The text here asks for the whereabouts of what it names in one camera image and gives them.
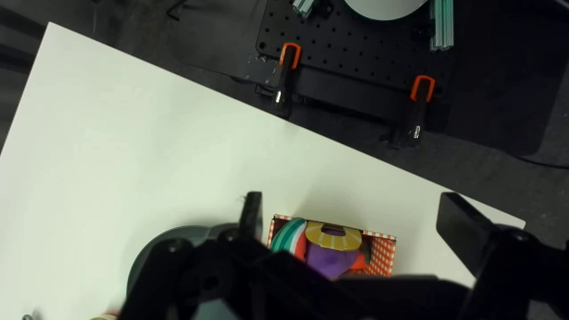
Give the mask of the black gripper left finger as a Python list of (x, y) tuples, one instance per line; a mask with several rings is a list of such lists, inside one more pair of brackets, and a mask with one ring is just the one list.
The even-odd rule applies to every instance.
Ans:
[(248, 193), (239, 219), (239, 241), (260, 241), (264, 235), (264, 194)]

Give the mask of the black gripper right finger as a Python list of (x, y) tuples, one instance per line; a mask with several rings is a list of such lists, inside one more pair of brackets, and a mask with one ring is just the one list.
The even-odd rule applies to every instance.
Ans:
[(525, 230), (493, 223), (461, 194), (443, 193), (436, 232), (468, 274), (458, 285), (500, 290), (532, 287), (532, 237)]

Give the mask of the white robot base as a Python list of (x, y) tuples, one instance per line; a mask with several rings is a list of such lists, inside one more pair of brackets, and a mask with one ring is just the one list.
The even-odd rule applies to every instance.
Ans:
[(346, 0), (363, 18), (395, 22), (422, 9), (429, 0)]

